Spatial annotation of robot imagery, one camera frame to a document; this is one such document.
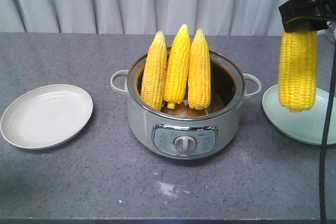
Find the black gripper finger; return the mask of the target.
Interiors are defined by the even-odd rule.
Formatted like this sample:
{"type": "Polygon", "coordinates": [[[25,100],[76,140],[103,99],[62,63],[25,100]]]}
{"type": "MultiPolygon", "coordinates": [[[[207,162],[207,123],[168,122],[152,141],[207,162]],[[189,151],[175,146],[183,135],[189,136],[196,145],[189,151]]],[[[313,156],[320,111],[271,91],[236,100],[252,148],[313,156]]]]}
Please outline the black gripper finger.
{"type": "Polygon", "coordinates": [[[294,18],[294,19],[282,19],[284,30],[288,33],[293,33],[297,31],[319,31],[328,28],[327,17],[316,17],[316,18],[294,18]]]}
{"type": "Polygon", "coordinates": [[[335,0],[289,0],[279,11],[283,22],[296,19],[335,21],[335,0]]]}

